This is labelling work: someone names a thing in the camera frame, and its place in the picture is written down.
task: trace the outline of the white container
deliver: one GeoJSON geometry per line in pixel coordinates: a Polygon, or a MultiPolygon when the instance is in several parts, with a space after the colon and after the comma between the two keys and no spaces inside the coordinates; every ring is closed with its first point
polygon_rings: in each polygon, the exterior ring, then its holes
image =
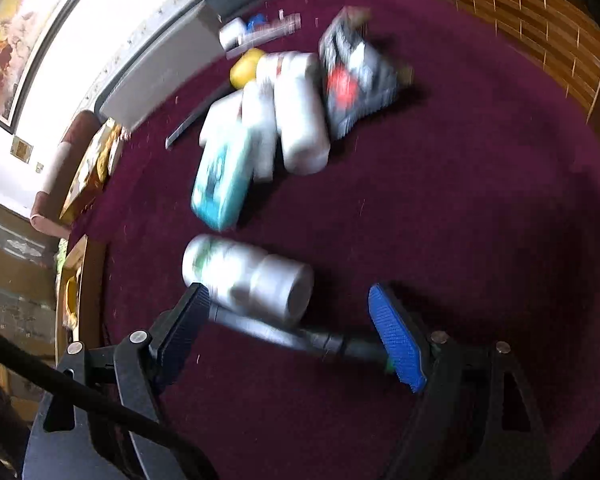
{"type": "Polygon", "coordinates": [[[322,170],[331,145],[314,82],[305,77],[280,76],[274,86],[274,102],[286,170],[294,174],[322,170]]]}
{"type": "Polygon", "coordinates": [[[304,52],[279,52],[262,56],[256,67],[256,79],[260,84],[274,84],[280,76],[306,77],[316,80],[318,57],[304,52]]]}
{"type": "Polygon", "coordinates": [[[233,92],[213,103],[206,113],[205,123],[200,130],[200,146],[203,147],[216,132],[239,123],[241,105],[242,90],[233,92]]]}
{"type": "Polygon", "coordinates": [[[273,180],[273,163],[278,143],[273,86],[249,81],[242,94],[242,125],[253,138],[253,179],[273,180]]]}
{"type": "Polygon", "coordinates": [[[187,286],[205,285],[225,308],[285,326],[304,316],[314,288],[310,266],[208,235],[190,241],[182,277],[187,286]]]}

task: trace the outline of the yellow ball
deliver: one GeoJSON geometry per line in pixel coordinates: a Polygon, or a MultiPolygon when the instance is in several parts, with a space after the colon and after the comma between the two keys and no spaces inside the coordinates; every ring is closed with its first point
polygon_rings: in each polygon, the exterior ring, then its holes
{"type": "Polygon", "coordinates": [[[229,79],[236,89],[244,88],[251,80],[256,79],[256,67],[265,52],[259,48],[250,48],[245,52],[238,62],[232,67],[229,79]]]}

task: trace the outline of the black package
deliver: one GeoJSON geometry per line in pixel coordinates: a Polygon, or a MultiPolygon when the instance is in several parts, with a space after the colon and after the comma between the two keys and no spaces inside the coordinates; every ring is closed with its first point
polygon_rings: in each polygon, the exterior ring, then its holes
{"type": "Polygon", "coordinates": [[[320,39],[324,97],[331,139],[341,139],[362,117],[395,101],[411,83],[410,68],[398,71],[363,37],[366,9],[344,7],[320,39]]]}

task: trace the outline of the maroon rug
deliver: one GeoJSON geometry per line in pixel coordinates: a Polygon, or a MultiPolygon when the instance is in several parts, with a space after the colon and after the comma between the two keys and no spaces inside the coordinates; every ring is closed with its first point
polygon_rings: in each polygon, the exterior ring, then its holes
{"type": "MultiPolygon", "coordinates": [[[[314,266],[311,323],[371,331],[369,286],[399,280],[431,300],[422,312],[431,326],[509,342],[563,471],[600,423],[600,147],[554,81],[442,0],[270,1],[270,18],[300,12],[302,30],[266,50],[317,50],[345,4],[373,10],[372,42],[413,65],[417,90],[359,123],[323,172],[253,186],[227,235],[314,266]]],[[[87,232],[109,243],[113,342],[149,327],[185,289],[184,248],[208,232],[189,208],[200,126],[172,152],[164,139],[230,66],[210,67],[136,131],[74,226],[74,240],[87,232]]],[[[374,479],[413,401],[375,369],[213,325],[162,396],[167,418],[223,479],[374,479]]]]}

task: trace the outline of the blue gripper pad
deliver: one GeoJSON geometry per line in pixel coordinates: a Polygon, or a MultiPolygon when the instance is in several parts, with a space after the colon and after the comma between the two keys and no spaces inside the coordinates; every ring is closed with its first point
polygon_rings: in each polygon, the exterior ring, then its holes
{"type": "Polygon", "coordinates": [[[369,290],[369,314],[382,339],[384,348],[394,362],[401,383],[408,384],[413,393],[419,393],[427,383],[422,367],[422,350],[416,343],[417,335],[407,327],[408,314],[387,291],[376,283],[369,290]]]}

